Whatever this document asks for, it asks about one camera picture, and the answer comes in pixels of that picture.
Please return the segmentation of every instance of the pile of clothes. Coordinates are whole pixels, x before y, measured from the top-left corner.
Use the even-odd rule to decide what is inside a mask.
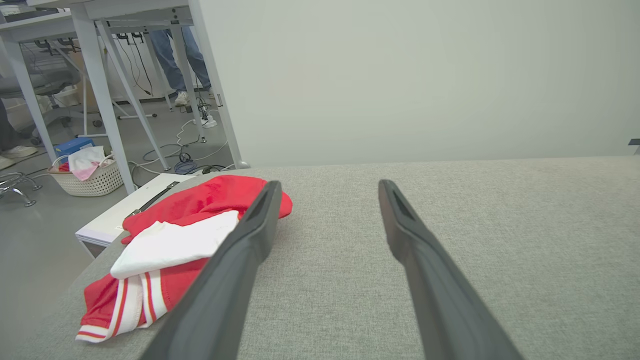
[[[99,343],[171,311],[267,182],[224,175],[126,218],[130,235],[111,271],[84,290],[77,340]],[[292,202],[282,193],[280,218]]]

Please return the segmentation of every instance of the laundry basket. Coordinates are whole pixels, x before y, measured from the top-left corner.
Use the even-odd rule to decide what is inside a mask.
[[[61,156],[56,159],[47,173],[49,173],[69,195],[87,197],[103,196],[113,192],[113,190],[116,190],[123,184],[120,170],[115,161],[105,167],[102,166],[107,159],[112,159],[113,155],[104,158],[91,177],[85,181],[78,180],[71,172],[58,171],[60,160],[63,158],[66,158],[66,156]]]

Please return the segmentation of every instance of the blue jeans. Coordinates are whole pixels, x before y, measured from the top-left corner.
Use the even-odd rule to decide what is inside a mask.
[[[173,50],[169,42],[169,37],[172,37],[171,30],[153,30],[149,31],[149,35],[151,36],[151,42],[154,45],[158,62],[164,70],[166,79],[169,81],[169,86],[178,92],[186,91],[187,86],[184,84],[182,72],[173,59]],[[207,74],[207,67],[204,65],[204,58],[202,58],[202,54],[200,54],[198,44],[196,44],[196,40],[193,38],[191,29],[182,28],[182,37],[184,39],[184,46],[187,49],[187,59],[189,60],[189,64],[191,64],[193,72],[195,72],[198,79],[200,79],[202,87],[209,89],[211,82]]]

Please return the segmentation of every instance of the blue box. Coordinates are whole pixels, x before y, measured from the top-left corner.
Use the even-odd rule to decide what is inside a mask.
[[[89,138],[75,138],[71,141],[67,141],[65,143],[61,143],[59,145],[56,145],[53,147],[53,150],[56,152],[56,156],[60,157],[60,156],[64,156],[64,155],[71,155],[74,152],[84,149],[85,147],[92,147],[95,146],[95,144],[93,143],[93,140],[89,139]],[[62,159],[60,161],[61,164],[64,163],[68,163],[68,159]]]

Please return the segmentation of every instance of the dark pants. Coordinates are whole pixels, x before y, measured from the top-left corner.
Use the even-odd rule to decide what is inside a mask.
[[[4,103],[0,100],[0,151],[14,148],[20,142],[20,134],[9,123]]]

